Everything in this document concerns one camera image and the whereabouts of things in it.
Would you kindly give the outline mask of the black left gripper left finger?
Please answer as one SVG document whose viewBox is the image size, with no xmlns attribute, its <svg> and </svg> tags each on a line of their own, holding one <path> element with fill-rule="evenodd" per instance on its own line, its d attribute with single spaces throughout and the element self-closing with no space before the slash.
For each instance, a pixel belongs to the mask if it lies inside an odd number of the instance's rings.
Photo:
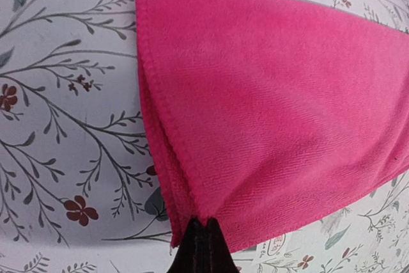
<svg viewBox="0 0 409 273">
<path fill-rule="evenodd" d="M 205 227 L 197 218 L 189 221 L 168 273 L 200 273 L 205 270 Z"/>
</svg>

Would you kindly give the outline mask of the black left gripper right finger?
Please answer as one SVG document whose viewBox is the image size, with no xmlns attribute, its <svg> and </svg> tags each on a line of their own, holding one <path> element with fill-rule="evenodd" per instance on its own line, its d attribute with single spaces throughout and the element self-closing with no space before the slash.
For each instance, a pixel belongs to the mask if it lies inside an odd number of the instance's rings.
<svg viewBox="0 0 409 273">
<path fill-rule="evenodd" d="M 204 272 L 239 273 L 229 252 L 220 224 L 215 218 L 208 220 L 206 234 Z"/>
</svg>

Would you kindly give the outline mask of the pink towel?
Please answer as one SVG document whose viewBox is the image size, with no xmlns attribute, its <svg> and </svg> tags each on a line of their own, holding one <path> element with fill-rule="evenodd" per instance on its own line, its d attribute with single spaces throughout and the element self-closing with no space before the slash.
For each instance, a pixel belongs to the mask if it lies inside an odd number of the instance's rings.
<svg viewBox="0 0 409 273">
<path fill-rule="evenodd" d="M 408 169 L 408 35 L 301 0 L 135 0 L 144 127 L 178 246 L 246 249 Z"/>
</svg>

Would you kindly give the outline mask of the floral tablecloth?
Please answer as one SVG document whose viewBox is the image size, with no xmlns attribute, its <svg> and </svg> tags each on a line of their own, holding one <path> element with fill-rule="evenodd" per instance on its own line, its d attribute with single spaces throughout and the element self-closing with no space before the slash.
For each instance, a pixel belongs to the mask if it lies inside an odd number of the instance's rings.
<svg viewBox="0 0 409 273">
<path fill-rule="evenodd" d="M 408 32 L 408 0 L 310 0 Z M 135 0 L 1 0 L 1 271 L 166 272 Z"/>
</svg>

